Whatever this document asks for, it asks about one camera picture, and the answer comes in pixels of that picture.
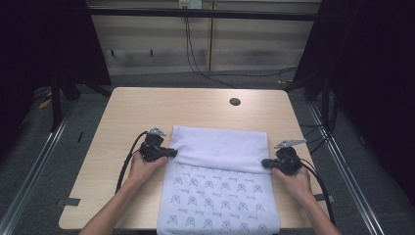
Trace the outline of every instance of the round hole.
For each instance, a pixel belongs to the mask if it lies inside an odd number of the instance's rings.
[[[233,106],[239,106],[241,105],[241,100],[238,98],[232,98],[229,100],[229,103],[231,103]]]

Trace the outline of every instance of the wooden table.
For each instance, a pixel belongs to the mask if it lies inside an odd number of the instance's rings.
[[[240,99],[241,104],[231,105],[232,98]],[[145,130],[158,127],[167,133],[162,146],[168,147],[173,125],[264,131],[268,135],[270,156],[275,154],[273,146],[282,140],[303,138],[284,91],[117,88],[70,193],[70,197],[80,199],[80,203],[77,207],[65,207],[60,226],[82,228],[114,195],[123,161],[135,138]],[[297,145],[295,149],[299,156],[312,163],[305,144]],[[156,229],[164,170],[164,166],[161,167],[140,188],[116,227]],[[313,193],[320,194],[321,189],[313,177],[311,184]],[[273,187],[281,227],[309,227],[304,211],[282,182],[273,179]],[[320,205],[326,210],[323,202]]]

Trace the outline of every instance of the human hand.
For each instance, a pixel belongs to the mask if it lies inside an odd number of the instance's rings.
[[[310,198],[314,199],[311,191],[310,175],[304,166],[294,175],[286,175],[276,167],[272,168],[272,174],[284,182],[287,190],[301,205]]]
[[[149,179],[156,168],[167,162],[167,157],[161,157],[154,162],[147,163],[144,161],[140,152],[136,152],[131,159],[131,168],[126,181],[132,182],[137,187],[140,187]]]

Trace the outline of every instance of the human arm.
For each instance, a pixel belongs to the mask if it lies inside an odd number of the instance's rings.
[[[167,157],[146,163],[139,152],[131,159],[130,172],[118,192],[101,208],[79,234],[112,234],[116,223],[131,199],[152,175],[153,171],[167,161]]]
[[[274,167],[272,168],[272,174],[284,182],[290,194],[305,209],[311,226],[317,235],[341,234],[315,200],[311,191],[310,175],[305,167],[300,168],[295,175],[285,175],[281,170]]]

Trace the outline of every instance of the white towel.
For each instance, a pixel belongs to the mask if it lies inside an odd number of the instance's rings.
[[[280,229],[266,133],[173,126],[158,234],[274,234]]]

